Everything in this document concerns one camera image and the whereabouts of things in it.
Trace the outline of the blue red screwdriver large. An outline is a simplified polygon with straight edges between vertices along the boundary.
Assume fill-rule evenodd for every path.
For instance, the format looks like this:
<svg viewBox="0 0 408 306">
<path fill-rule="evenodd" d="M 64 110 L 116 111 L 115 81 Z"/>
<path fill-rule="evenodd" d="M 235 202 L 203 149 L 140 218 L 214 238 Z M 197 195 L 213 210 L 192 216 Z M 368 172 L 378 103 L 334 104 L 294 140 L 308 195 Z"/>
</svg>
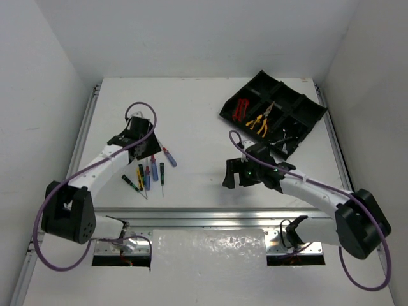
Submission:
<svg viewBox="0 0 408 306">
<path fill-rule="evenodd" d="M 156 163 L 156 159 L 154 155 L 151 155 L 150 163 L 151 163 L 153 181 L 157 182 L 159 180 L 159 175 L 158 175 L 157 163 Z"/>
</svg>

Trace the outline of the large silver open-end wrench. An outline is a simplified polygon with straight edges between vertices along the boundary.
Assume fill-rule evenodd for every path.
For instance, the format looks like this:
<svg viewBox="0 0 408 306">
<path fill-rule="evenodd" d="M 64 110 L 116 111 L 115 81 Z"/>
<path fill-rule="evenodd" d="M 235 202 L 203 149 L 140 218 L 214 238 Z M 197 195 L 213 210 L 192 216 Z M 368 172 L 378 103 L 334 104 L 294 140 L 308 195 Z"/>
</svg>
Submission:
<svg viewBox="0 0 408 306">
<path fill-rule="evenodd" d="M 284 136 L 283 138 L 281 138 L 279 140 L 270 140 L 269 144 L 270 145 L 284 145 L 287 142 L 297 140 L 297 139 L 298 139 L 297 136 Z"/>
</svg>

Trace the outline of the red black folding saw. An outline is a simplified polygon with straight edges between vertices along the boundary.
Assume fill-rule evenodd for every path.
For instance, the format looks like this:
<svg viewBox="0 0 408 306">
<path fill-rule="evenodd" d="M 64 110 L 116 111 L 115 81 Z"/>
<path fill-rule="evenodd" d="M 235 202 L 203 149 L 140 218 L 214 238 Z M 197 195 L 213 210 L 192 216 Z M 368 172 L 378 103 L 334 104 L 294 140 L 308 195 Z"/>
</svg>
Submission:
<svg viewBox="0 0 408 306">
<path fill-rule="evenodd" d="M 237 108 L 232 116 L 233 121 L 242 122 L 245 118 L 248 106 L 249 100 L 246 98 L 240 98 L 237 103 Z"/>
</svg>

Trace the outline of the yellow needle-nose pliers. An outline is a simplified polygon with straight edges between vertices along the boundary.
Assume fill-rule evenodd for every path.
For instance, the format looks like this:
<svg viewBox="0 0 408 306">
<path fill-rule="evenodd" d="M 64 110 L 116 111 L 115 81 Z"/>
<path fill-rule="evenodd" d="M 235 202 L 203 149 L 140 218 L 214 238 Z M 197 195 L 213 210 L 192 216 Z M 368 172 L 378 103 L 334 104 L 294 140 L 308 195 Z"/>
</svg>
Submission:
<svg viewBox="0 0 408 306">
<path fill-rule="evenodd" d="M 258 115 L 254 120 L 250 120 L 249 122 L 247 122 L 245 126 L 248 127 L 250 130 L 253 130 L 259 124 L 259 129 L 256 134 L 264 138 L 268 131 L 268 125 L 267 125 L 268 116 L 270 112 L 272 111 L 272 108 L 274 107 L 274 105 L 275 105 L 275 102 L 273 101 L 263 113 Z"/>
</svg>

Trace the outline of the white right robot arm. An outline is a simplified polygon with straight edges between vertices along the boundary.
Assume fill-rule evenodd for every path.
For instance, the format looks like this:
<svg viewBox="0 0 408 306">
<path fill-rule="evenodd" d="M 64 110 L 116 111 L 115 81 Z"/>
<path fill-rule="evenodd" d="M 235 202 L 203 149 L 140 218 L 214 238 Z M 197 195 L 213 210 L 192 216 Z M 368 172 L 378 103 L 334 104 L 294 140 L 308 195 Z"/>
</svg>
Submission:
<svg viewBox="0 0 408 306">
<path fill-rule="evenodd" d="M 242 187 L 263 184 L 298 198 L 329 217 L 327 221 L 318 221 L 301 215 L 291 221 L 282 237 L 286 248 L 297 249 L 309 242 L 322 242 L 342 247 L 354 258 L 366 259 L 381 243 L 381 237 L 391 233 L 388 220 L 369 191 L 336 191 L 307 178 L 292 164 L 277 163 L 260 143 L 248 141 L 241 147 L 245 150 L 241 157 L 226 161 L 224 187 L 235 188 L 238 175 L 238 184 Z"/>
</svg>

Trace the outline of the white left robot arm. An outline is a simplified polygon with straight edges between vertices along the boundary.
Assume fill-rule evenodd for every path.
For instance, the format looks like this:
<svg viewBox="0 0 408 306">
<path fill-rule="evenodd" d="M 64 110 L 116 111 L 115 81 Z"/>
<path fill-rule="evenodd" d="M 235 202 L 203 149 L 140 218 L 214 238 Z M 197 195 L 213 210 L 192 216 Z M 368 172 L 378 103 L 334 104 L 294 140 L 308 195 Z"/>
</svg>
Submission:
<svg viewBox="0 0 408 306">
<path fill-rule="evenodd" d="M 84 244 L 91 239 L 116 240 L 123 237 L 126 223 L 114 217 L 96 215 L 94 199 L 108 181 L 135 159 L 159 151 L 150 120 L 132 116 L 125 129 L 107 141 L 103 150 L 75 178 L 62 185 L 53 181 L 51 194 L 41 218 L 45 233 Z"/>
</svg>

